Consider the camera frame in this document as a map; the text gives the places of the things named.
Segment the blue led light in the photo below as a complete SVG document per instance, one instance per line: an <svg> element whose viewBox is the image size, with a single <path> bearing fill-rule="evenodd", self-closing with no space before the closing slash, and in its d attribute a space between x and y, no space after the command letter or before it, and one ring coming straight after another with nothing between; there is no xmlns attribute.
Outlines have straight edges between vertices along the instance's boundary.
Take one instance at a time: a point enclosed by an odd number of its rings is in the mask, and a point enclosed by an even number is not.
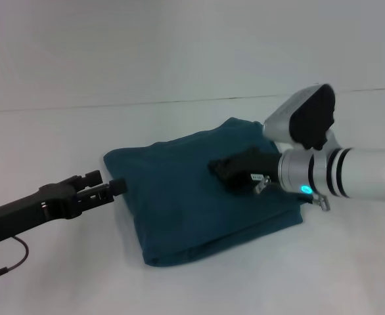
<svg viewBox="0 0 385 315"><path fill-rule="evenodd" d="M300 190L304 193L304 194L312 194L312 189L311 189L311 187L309 187L309 186L302 186L301 188L300 188Z"/></svg>

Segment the white table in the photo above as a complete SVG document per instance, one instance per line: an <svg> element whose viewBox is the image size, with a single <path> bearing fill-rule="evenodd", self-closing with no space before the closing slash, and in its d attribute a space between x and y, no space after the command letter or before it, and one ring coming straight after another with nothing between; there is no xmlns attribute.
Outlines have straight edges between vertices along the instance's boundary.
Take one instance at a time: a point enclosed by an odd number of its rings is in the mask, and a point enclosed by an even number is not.
<svg viewBox="0 0 385 315"><path fill-rule="evenodd" d="M0 113L0 205L102 169L107 151L263 121L286 97ZM340 94L343 146L385 148L385 91ZM0 314L385 315L385 203L331 199L304 223L199 262L145 266L121 199L21 234L27 262L0 278ZM0 267L23 255L0 243Z"/></svg>

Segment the cable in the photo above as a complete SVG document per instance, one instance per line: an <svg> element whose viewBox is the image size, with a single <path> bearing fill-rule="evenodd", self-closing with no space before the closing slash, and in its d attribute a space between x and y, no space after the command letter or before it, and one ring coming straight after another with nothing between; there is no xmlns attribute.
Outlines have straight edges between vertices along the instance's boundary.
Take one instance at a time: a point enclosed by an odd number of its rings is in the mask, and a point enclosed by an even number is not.
<svg viewBox="0 0 385 315"><path fill-rule="evenodd" d="M24 257L17 264L14 264L11 267L0 268L0 276L2 276L3 274L6 274L7 272L14 270L17 267L19 267L20 265L22 265L26 261L26 259L28 259L28 256L29 256L28 244L26 244L26 242L24 240L18 238L17 236L12 236L12 238L14 238L16 241L18 241L19 243L21 243L24 246L25 254L24 254Z"/></svg>
<svg viewBox="0 0 385 315"><path fill-rule="evenodd" d="M28 256L29 256L29 246L28 246L28 244L26 244L24 240L22 240L21 238L18 238L17 236L12 236L12 238L14 238L16 241L21 243L24 246L24 249L25 249L26 252L25 252L24 257L22 258L21 261L19 261L14 266L11 266L11 267L8 268L9 271L14 270L17 267L19 267L20 265L22 265L26 261L26 259L28 259Z"/></svg>

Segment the black stripe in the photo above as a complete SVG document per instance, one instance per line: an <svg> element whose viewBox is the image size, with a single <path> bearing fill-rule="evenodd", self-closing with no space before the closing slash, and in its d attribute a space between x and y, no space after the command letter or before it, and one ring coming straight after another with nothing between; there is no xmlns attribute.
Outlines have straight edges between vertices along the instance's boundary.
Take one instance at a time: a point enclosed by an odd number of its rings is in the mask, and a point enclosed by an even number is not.
<svg viewBox="0 0 385 315"><path fill-rule="evenodd" d="M314 165L314 159L313 156L311 156L311 160L309 161L309 168L308 168L308 181L309 185L311 186L311 189L318 194L318 190L315 187L315 183L313 181L313 165Z"/></svg>
<svg viewBox="0 0 385 315"><path fill-rule="evenodd" d="M332 185L332 164L334 163L334 159L336 158L336 155L339 151L340 149L334 149L334 151L331 152L327 163L327 186L330 190L330 193L336 197L338 197L338 194L334 191L334 186Z"/></svg>
<svg viewBox="0 0 385 315"><path fill-rule="evenodd" d="M345 149L342 153L342 155L340 156L340 158L338 159L338 163L337 163L337 186L338 186L338 190L340 191L340 193L344 196L344 197L347 197L349 198L348 195L346 195L346 193L344 192L344 189L343 189L343 183L342 183L342 168L343 168L343 161L344 161L344 158L346 156L347 153L349 153L349 151L351 150L350 149Z"/></svg>

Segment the folded towel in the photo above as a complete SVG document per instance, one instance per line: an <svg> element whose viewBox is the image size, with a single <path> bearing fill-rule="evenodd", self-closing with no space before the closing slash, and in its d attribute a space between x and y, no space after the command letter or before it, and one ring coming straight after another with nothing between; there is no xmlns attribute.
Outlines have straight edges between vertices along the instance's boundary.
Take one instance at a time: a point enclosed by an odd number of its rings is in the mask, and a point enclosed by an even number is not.
<svg viewBox="0 0 385 315"><path fill-rule="evenodd" d="M228 193L207 167L249 147L277 153L258 122L222 126L146 148L113 150L104 162L124 194L146 264L175 266L302 222L294 194L274 186L260 195Z"/></svg>

